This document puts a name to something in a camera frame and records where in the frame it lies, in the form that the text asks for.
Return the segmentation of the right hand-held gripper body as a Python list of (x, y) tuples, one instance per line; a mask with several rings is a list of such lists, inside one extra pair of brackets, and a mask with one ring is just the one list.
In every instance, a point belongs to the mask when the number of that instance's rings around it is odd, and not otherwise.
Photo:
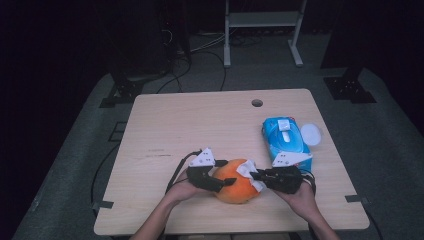
[(294, 194), (302, 182), (313, 185), (313, 174), (303, 164), (312, 159), (311, 153), (281, 151), (272, 162), (272, 168), (267, 169), (266, 176), (271, 178), (270, 189)]

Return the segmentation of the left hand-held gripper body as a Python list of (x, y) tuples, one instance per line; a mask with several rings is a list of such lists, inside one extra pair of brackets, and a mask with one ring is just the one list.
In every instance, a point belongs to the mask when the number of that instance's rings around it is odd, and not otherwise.
[(215, 167), (215, 164), (211, 149), (201, 150), (188, 165), (186, 174), (189, 182), (197, 188), (216, 192), (217, 184), (209, 175), (209, 171)]

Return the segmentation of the orange plush toy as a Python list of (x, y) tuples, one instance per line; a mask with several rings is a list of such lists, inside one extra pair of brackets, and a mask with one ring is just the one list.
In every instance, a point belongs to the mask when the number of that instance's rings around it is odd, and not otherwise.
[(248, 159), (229, 160), (228, 164), (218, 168), (213, 173), (213, 177), (220, 180), (236, 178), (236, 182), (233, 185), (224, 187), (219, 193), (215, 194), (220, 201), (230, 204), (244, 204), (260, 195), (260, 192), (257, 192), (250, 185), (248, 179), (236, 172), (236, 168), (246, 160)]

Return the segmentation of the white wet wipe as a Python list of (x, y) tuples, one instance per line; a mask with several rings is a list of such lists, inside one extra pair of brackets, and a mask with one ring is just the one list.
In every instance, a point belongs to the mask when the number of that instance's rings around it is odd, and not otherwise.
[(257, 169), (255, 162), (253, 160), (246, 160), (243, 163), (241, 163), (237, 168), (236, 172), (243, 176), (244, 178), (248, 179), (250, 182), (250, 185), (257, 191), (261, 192), (265, 188), (265, 184), (259, 180), (255, 180), (252, 176), (252, 173), (256, 174)]

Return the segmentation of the blue wet wipe pack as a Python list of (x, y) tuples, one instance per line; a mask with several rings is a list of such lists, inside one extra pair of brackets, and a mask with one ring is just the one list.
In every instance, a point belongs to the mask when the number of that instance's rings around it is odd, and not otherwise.
[(262, 125), (272, 167), (296, 166), (300, 171), (311, 171), (313, 154), (310, 146), (318, 145), (322, 134), (317, 125), (299, 127), (292, 117), (267, 118)]

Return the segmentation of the person's left hand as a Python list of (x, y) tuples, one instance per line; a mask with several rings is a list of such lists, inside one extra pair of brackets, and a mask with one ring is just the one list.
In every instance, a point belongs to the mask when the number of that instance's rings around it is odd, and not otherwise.
[(177, 178), (176, 182), (172, 185), (168, 194), (173, 201), (177, 203), (188, 200), (196, 194), (206, 193), (206, 190), (195, 187), (189, 182), (186, 171), (183, 171)]

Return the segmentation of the person's right hand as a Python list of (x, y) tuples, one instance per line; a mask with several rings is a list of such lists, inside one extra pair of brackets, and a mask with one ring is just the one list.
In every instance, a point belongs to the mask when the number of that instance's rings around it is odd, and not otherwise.
[(308, 220), (318, 212), (312, 187), (306, 182), (302, 182), (294, 194), (279, 191), (275, 191), (275, 194), (283, 199), (304, 220)]

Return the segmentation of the black tape strip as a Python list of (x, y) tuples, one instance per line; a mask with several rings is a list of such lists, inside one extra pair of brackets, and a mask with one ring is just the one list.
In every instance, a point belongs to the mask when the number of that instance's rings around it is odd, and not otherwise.
[(112, 209), (114, 202), (111, 201), (98, 201), (92, 203), (93, 210), (99, 210), (100, 208)]
[(360, 195), (346, 195), (345, 199), (348, 203), (359, 202), (365, 205), (370, 203), (366, 197)]

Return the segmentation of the black stand base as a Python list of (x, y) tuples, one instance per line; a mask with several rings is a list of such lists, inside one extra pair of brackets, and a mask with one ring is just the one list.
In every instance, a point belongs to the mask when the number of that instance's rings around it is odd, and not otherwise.
[(131, 81), (127, 78), (114, 80), (108, 95), (102, 99), (100, 108), (112, 108), (117, 104), (131, 104), (142, 93), (147, 80)]
[(348, 67), (337, 77), (325, 77), (324, 82), (334, 100), (349, 100), (353, 104), (375, 103), (373, 95), (359, 81), (362, 67)]

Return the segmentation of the dark cabinet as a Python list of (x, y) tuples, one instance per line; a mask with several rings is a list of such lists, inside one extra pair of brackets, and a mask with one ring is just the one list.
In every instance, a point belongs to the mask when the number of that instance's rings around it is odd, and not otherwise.
[(98, 11), (118, 69), (162, 74), (178, 55), (191, 59), (187, 0), (102, 0)]

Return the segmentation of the white metal stand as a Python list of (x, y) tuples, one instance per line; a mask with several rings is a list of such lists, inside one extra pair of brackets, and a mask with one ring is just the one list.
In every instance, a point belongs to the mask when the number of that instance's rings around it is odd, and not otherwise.
[(297, 42), (303, 23), (308, 0), (301, 0), (297, 11), (283, 12), (243, 12), (230, 11), (229, 0), (225, 2), (225, 25), (223, 66), (231, 66), (230, 30), (236, 28), (268, 28), (268, 27), (293, 27), (293, 37), (287, 41), (294, 63), (297, 67), (303, 66), (303, 60), (297, 48)]

